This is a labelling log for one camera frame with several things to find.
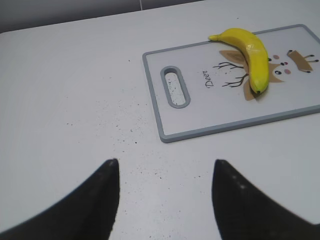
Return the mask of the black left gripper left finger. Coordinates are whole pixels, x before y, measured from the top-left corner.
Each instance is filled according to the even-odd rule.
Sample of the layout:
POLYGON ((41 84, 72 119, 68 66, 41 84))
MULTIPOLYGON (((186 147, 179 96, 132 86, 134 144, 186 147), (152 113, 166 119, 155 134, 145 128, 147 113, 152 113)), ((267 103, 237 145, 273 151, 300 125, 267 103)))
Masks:
POLYGON ((117 159, 106 160, 66 197, 0 234, 2 240, 107 240, 120 201, 117 159))

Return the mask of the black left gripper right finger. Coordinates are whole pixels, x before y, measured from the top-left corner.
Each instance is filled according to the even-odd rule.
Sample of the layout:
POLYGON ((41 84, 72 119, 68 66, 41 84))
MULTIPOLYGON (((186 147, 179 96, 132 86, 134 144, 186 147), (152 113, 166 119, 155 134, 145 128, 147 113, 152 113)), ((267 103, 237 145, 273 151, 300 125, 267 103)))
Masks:
POLYGON ((284 208, 228 161, 214 163, 212 205, 223 240, 318 240, 320 226, 284 208))

